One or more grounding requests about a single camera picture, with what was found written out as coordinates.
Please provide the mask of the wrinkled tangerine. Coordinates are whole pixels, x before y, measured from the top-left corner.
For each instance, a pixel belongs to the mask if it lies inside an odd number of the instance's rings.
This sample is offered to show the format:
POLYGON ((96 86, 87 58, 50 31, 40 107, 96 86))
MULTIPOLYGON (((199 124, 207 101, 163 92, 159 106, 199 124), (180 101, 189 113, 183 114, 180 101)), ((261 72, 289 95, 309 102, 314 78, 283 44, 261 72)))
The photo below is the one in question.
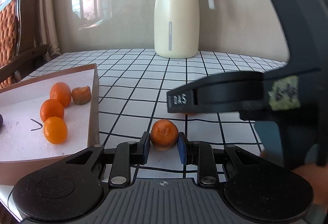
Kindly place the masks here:
POLYGON ((176 125, 167 119, 156 121, 150 133, 153 146, 161 151, 171 149, 177 143, 179 131, 176 125))

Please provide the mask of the small orange kumquat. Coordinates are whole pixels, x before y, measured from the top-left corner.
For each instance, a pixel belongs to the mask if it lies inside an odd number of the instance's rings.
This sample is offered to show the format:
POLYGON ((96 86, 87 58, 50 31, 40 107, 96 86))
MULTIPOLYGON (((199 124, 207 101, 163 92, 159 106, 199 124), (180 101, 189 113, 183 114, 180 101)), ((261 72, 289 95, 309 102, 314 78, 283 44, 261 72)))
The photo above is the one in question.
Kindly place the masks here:
POLYGON ((48 142, 58 145, 66 141, 68 128, 62 118, 54 116, 45 121, 43 134, 48 142))

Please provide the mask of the large orange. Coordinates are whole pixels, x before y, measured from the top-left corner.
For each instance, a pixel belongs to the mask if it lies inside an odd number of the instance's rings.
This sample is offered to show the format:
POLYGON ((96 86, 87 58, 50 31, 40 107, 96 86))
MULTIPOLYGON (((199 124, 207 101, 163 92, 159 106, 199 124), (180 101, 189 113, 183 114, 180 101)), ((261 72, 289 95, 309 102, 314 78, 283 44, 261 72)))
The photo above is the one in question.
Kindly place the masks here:
POLYGON ((305 164, 292 172, 306 179, 314 191, 314 204, 321 205, 327 210, 328 202, 328 168, 317 166, 315 163, 305 164))

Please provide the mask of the small orange tangerine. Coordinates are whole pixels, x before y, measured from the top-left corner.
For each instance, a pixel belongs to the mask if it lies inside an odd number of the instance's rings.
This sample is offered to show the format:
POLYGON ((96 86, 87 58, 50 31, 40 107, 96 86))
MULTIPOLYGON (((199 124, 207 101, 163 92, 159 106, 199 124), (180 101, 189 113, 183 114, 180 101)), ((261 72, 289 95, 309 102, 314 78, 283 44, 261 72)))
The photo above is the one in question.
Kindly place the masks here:
POLYGON ((40 108, 40 118, 45 122, 50 117, 59 117, 64 119, 65 108, 55 99, 46 100, 40 108))

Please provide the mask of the white tray brown rim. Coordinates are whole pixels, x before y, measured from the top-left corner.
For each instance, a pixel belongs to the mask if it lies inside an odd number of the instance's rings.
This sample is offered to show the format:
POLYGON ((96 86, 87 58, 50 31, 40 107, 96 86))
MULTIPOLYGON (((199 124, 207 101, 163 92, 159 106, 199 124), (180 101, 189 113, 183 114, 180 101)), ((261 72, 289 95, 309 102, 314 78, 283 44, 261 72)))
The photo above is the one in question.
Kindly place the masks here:
POLYGON ((96 64, 1 90, 1 184, 99 143, 96 64))

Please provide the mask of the white grid tablecloth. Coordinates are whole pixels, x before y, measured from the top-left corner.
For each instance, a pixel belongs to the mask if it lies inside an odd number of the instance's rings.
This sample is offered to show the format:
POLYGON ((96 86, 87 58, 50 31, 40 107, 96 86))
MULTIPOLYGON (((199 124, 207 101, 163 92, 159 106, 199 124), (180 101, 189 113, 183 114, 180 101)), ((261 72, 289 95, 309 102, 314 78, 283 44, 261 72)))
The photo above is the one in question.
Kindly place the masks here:
POLYGON ((63 54, 1 90, 1 183, 24 223, 256 223, 280 168, 245 113, 281 61, 63 54))

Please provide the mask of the dark passion fruit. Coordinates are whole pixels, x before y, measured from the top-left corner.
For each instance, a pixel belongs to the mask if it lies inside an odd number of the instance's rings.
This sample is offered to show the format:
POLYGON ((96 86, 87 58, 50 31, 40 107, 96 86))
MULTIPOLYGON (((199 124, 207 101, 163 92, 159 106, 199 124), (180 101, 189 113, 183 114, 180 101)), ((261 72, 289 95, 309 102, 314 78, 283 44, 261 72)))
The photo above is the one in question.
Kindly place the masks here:
POLYGON ((0 128, 2 127, 3 125, 3 116, 0 114, 0 128))

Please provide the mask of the cream thermos jug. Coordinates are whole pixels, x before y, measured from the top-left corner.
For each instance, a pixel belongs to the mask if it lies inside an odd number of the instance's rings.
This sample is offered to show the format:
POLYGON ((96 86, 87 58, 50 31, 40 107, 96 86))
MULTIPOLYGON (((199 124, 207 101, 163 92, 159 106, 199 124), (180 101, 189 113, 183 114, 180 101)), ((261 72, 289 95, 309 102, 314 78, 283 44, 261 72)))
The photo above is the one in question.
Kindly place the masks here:
MULTIPOLYGON (((214 0, 208 0, 215 9, 214 0)), ((198 0, 155 0, 154 47, 162 57, 187 59, 198 52, 200 7, 198 0)))

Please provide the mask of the wooden sofa orange cushions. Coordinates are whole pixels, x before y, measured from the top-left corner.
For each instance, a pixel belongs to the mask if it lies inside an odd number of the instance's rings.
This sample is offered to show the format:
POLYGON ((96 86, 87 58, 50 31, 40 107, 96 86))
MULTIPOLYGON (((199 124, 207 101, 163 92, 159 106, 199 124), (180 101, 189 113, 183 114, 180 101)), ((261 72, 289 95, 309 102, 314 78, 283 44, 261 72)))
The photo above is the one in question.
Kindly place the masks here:
POLYGON ((21 81, 41 67, 48 45, 35 45, 37 1, 6 0, 1 4, 1 88, 21 81))

